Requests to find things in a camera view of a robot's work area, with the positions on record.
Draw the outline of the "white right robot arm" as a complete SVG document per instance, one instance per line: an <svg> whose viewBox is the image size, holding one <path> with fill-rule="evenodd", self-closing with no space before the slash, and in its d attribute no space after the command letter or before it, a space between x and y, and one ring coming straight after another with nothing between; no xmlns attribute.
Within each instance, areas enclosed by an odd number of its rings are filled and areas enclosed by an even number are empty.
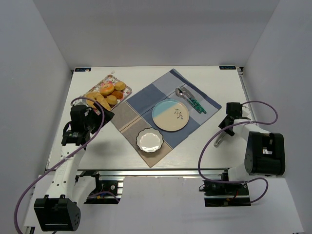
<svg viewBox="0 0 312 234"><path fill-rule="evenodd" d="M283 135L257 126L243 114L243 104L228 102L226 117L219 128L222 132L214 142L215 147L219 146L225 135L238 136L247 142L244 161L226 172L229 181L249 181L257 176L284 174L286 163Z"/></svg>

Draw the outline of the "long twisted bread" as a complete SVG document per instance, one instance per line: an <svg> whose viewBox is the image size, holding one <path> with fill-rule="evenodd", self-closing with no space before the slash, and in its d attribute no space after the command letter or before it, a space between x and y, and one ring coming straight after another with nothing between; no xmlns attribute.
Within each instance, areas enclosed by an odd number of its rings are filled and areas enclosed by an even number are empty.
<svg viewBox="0 0 312 234"><path fill-rule="evenodd" d="M111 111L111 106L109 105L109 103L107 102L107 100L105 99L105 97L103 95L101 95L100 93L98 93L96 95L96 101L103 106L106 110Z"/></svg>

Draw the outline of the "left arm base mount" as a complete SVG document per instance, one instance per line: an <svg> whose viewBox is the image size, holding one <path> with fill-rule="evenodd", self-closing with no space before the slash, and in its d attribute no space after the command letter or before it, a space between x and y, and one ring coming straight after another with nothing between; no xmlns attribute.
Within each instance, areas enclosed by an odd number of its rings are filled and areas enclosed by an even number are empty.
<svg viewBox="0 0 312 234"><path fill-rule="evenodd" d="M100 172L82 172L75 177L75 185L82 185L85 179L91 180L90 192L84 204L117 205L121 199L123 190L123 177L101 175Z"/></svg>

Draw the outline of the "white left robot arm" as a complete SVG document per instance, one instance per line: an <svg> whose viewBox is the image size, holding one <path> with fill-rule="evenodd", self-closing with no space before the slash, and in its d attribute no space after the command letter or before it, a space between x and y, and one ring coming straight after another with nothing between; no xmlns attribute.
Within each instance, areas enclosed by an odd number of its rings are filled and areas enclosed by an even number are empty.
<svg viewBox="0 0 312 234"><path fill-rule="evenodd" d="M81 220L78 205L86 201L96 186L92 178L78 179L78 166L91 138L113 118L114 113L98 101L94 106L99 110L98 114L85 104L71 107L71 120L63 128L61 154L53 169L53 180L44 197L37 198L34 203L34 211L44 232L76 231Z"/></svg>

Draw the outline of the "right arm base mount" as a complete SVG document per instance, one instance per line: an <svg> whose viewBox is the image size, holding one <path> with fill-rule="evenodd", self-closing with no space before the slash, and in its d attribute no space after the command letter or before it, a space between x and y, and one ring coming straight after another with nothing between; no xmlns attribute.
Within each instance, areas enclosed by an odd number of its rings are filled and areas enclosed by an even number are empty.
<svg viewBox="0 0 312 234"><path fill-rule="evenodd" d="M245 207L251 206L247 183L224 183L229 180L229 169L225 169L219 179L203 179L199 191L204 193L206 207Z"/></svg>

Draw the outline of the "round golden bun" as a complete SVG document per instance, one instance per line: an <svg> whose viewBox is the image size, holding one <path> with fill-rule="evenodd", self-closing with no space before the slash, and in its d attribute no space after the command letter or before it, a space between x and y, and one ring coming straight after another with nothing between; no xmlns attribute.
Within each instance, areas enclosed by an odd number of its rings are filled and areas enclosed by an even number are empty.
<svg viewBox="0 0 312 234"><path fill-rule="evenodd" d="M106 101L109 105L111 106L115 106L118 103L117 97L113 96L113 95L109 95L106 97Z"/></svg>

